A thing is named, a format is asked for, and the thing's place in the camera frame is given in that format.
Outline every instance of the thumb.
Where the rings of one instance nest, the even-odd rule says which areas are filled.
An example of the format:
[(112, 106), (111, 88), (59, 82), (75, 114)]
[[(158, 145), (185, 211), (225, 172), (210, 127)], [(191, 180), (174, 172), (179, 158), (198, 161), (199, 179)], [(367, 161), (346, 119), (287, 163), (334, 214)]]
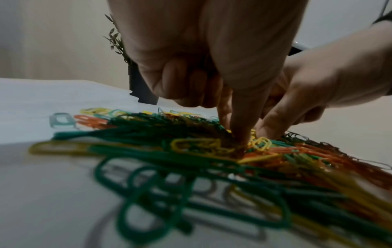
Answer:
[(278, 139), (285, 133), (299, 118), (310, 109), (316, 107), (312, 98), (306, 97), (301, 91), (286, 92), (283, 98), (264, 117), (260, 127), (256, 131), (258, 137)]
[(271, 84), (263, 84), (233, 90), (230, 129), (241, 144), (249, 141), (250, 130), (261, 116), (270, 89)]

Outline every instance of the pile of paper clips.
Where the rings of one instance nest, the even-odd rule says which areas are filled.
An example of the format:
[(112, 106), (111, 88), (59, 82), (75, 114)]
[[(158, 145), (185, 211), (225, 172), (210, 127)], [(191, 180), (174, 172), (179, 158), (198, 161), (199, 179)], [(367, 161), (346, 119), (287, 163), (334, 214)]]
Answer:
[[(392, 204), (357, 183), (365, 180), (391, 192), (392, 175), (330, 144), (288, 132), (276, 141), (253, 136), (247, 147), (241, 147), (217, 119), (161, 110), (158, 114), (121, 110), (110, 115), (86, 110), (82, 114), (76, 116), (78, 122), (96, 130), (56, 133), (51, 141), (33, 145), (30, 152), (105, 156), (95, 169), (95, 178), (124, 197), (117, 228), (136, 244), (158, 240), (173, 228), (191, 233), (192, 223), (182, 216), (189, 208), (260, 227), (300, 227), (348, 247), (362, 247), (363, 243), (337, 229), (361, 237), (368, 245), (392, 247)], [(82, 137), (95, 139), (84, 142)], [(149, 165), (134, 170), (126, 183), (118, 183), (105, 174), (109, 162), (116, 158), (139, 159)], [(146, 171), (152, 175), (137, 185), (135, 179)], [(166, 184), (171, 174), (182, 176), (183, 183)], [(232, 195), (270, 218), (193, 202), (190, 196), (198, 178), (230, 183)], [(165, 193), (152, 191), (153, 187)], [(135, 204), (164, 225), (148, 231), (130, 226), (126, 216)]]

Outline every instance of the plant pot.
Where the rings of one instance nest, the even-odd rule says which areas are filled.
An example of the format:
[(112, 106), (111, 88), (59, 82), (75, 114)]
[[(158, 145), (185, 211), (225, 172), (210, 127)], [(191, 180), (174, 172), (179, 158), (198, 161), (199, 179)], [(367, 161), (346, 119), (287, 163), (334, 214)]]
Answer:
[(132, 63), (128, 66), (128, 74), (129, 89), (132, 91), (130, 95), (138, 97), (140, 103), (156, 105), (159, 97), (152, 94), (142, 75), (140, 74), (139, 67), (136, 63)]

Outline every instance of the hand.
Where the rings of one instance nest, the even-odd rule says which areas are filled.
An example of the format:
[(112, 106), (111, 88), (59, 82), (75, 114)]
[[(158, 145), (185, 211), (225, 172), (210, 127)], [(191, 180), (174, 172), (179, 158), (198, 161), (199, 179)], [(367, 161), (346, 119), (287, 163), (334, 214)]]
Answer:
[(227, 103), (220, 96), (232, 89), (230, 128), (244, 143), (282, 68), (306, 3), (109, 0), (127, 54), (151, 91), (183, 106), (215, 107)]
[(288, 57), (256, 125), (276, 139), (291, 125), (318, 120), (326, 107), (357, 105), (392, 89), (392, 22)]

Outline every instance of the white table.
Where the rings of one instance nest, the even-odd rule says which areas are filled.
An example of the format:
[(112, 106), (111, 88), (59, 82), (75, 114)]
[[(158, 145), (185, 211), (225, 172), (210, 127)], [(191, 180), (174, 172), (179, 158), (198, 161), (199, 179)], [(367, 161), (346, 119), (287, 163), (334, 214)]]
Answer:
[[(330, 110), (321, 121), (292, 130), (361, 157), (392, 163), (389, 155), (392, 114), (388, 110), (391, 101), (384, 98), (351, 109)], [(161, 103), (165, 105), (164, 110), (191, 111), (204, 116), (216, 112), (170, 106), (167, 101)], [(1, 248), (129, 247), (116, 232), (114, 224), (122, 199), (99, 185), (91, 175), (98, 159), (27, 153), (31, 144), (53, 135), (54, 130), (48, 127), (49, 115), (87, 107), (134, 112), (157, 110), (156, 106), (137, 103), (128, 91), (93, 82), (0, 79)], [(204, 188), (208, 185), (206, 182), (198, 184)], [(222, 199), (223, 186), (218, 184), (210, 197), (230, 206)], [(256, 228), (190, 211), (186, 214), (191, 215), (195, 223), (191, 236), (174, 230), (150, 246), (319, 247), (314, 240), (286, 230)], [(134, 212), (132, 221), (147, 224), (151, 220), (146, 214)]]

